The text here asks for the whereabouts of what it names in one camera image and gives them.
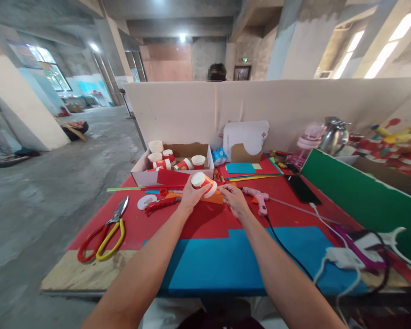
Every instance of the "green board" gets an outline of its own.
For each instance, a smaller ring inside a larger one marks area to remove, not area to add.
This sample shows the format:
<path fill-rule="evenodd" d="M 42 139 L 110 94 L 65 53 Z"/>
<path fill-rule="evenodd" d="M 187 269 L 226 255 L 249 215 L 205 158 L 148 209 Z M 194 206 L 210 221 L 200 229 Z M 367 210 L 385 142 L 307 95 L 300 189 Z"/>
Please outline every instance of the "green board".
<path fill-rule="evenodd" d="M 301 173 L 366 229 L 405 227 L 397 248 L 411 259 L 411 196 L 316 149 Z"/>

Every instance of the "pink glue gun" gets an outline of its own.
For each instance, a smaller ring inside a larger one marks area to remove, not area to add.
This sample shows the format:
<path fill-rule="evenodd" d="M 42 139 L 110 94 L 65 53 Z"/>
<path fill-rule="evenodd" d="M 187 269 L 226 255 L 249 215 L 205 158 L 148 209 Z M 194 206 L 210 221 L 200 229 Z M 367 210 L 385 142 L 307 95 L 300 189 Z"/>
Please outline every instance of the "pink glue gun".
<path fill-rule="evenodd" d="M 268 201 L 269 195 L 266 193 L 262 193 L 261 191 L 251 189 L 249 187 L 239 187 L 242 192 L 246 195 L 252 196 L 256 198 L 257 202 L 259 203 L 259 216 L 265 217 L 268 215 L 268 210 L 266 209 L 265 201 Z"/>

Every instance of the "silver kettle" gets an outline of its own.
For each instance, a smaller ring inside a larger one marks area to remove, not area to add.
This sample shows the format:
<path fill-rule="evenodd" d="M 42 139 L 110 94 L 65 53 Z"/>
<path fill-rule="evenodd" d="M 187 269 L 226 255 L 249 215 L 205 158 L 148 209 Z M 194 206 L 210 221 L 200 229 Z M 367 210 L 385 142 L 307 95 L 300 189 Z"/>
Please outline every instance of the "silver kettle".
<path fill-rule="evenodd" d="M 337 117 L 326 117 L 325 119 L 326 122 L 324 123 L 324 126 L 326 127 L 326 132 L 321 138 L 321 143 L 320 146 L 318 146 L 318 149 L 327 154 L 336 155 L 348 142 L 346 125 L 351 123 L 346 123 Z"/>

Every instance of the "blue paper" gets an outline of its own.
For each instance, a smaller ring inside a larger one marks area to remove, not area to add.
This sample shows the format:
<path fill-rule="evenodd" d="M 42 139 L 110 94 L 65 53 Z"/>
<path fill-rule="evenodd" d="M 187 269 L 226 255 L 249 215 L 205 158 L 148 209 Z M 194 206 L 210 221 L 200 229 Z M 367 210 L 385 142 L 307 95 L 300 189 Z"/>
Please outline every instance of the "blue paper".
<path fill-rule="evenodd" d="M 312 276 L 318 272 L 330 241 L 315 226 L 275 228 L 283 245 Z M 326 296 L 336 296 L 356 279 L 353 270 L 326 263 L 318 286 Z M 351 295 L 368 291 L 361 281 Z M 159 296 L 201 297 L 206 293 L 232 296 L 265 296 L 259 267 L 244 230 L 229 230 L 225 239 L 179 240 Z"/>
<path fill-rule="evenodd" d="M 252 163 L 242 162 L 236 164 L 227 164 L 227 171 L 229 174 L 255 174 L 256 170 Z"/>

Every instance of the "white divider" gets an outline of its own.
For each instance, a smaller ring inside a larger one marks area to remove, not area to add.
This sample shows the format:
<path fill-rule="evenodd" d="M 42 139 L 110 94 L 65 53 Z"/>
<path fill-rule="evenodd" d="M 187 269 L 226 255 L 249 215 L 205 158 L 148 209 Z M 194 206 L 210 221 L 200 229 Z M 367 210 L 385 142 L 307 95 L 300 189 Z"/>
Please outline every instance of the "white divider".
<path fill-rule="evenodd" d="M 267 120 L 264 150 L 288 150 L 305 127 L 337 116 L 365 133 L 411 107 L 411 78 L 131 83 L 125 90 L 146 143 L 221 146 L 229 121 Z"/>

